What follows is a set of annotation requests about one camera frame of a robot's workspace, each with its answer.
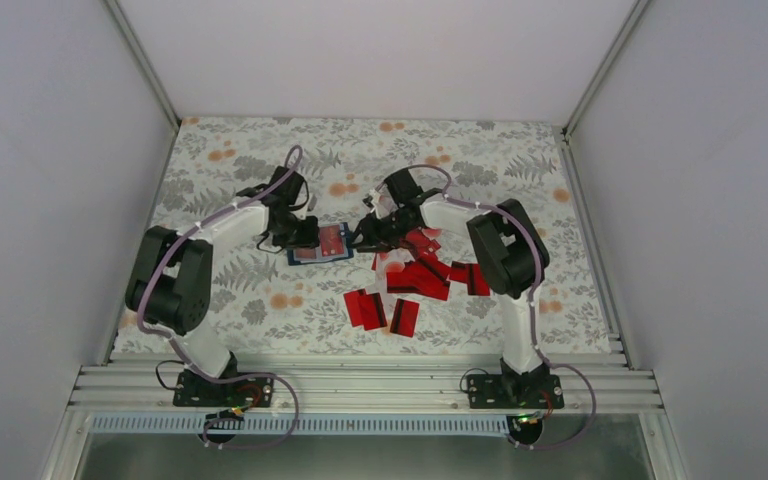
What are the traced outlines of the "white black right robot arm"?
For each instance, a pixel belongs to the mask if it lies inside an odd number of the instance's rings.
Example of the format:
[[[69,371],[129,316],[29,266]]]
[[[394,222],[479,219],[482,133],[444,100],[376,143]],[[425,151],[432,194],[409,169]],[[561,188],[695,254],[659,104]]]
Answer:
[[[537,340],[539,293],[549,254],[520,202],[489,205],[457,199],[446,187],[425,190],[405,167],[371,190],[364,203],[369,211],[350,236],[360,252],[400,248],[418,228],[470,240],[484,280],[503,308],[503,397],[515,407],[530,404],[550,375]]]

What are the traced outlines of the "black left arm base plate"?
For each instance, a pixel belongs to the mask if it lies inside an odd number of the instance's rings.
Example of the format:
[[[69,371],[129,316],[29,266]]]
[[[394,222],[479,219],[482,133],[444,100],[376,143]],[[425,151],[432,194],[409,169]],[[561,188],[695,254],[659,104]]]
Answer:
[[[274,380],[256,377],[218,384],[184,370],[178,376],[172,404],[175,407],[264,407],[271,406]]]

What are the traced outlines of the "navy blue card holder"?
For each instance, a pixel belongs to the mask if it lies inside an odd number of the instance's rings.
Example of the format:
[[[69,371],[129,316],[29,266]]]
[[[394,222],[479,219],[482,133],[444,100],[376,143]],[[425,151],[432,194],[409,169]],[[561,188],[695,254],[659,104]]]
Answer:
[[[349,260],[354,250],[349,244],[351,230],[347,222],[319,228],[319,245],[287,252],[289,266],[307,266]]]

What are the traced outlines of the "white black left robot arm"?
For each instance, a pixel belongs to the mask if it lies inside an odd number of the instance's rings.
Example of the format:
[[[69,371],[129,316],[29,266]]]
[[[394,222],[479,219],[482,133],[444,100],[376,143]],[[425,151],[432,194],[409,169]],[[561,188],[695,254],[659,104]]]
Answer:
[[[138,329],[166,340],[200,376],[199,392],[215,405],[238,391],[236,359],[205,317],[217,260],[241,244],[269,240],[280,251],[318,246],[318,220],[308,214],[306,179],[279,166],[267,184],[246,188],[229,204],[188,227],[149,228],[141,241],[125,303]]]

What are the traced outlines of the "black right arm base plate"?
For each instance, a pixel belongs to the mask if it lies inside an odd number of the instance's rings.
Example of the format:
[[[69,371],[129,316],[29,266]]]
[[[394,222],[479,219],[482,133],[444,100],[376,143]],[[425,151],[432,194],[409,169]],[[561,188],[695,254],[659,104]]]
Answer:
[[[461,382],[461,389],[472,409],[547,410],[565,407],[563,389],[556,375],[514,381],[502,374],[472,373]]]

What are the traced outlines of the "red card pile top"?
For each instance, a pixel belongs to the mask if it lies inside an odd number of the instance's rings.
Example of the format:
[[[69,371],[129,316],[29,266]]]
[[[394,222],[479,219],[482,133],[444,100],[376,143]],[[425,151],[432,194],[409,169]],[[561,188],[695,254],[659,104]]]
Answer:
[[[300,264],[313,263],[319,260],[317,248],[294,249],[292,260]]]

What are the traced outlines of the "red VIP card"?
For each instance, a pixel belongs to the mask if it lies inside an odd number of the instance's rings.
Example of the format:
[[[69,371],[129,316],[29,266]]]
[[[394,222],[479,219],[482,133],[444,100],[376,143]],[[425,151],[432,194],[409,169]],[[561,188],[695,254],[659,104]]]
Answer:
[[[319,240],[320,257],[323,260],[345,258],[349,253],[341,224],[322,226],[319,229]]]

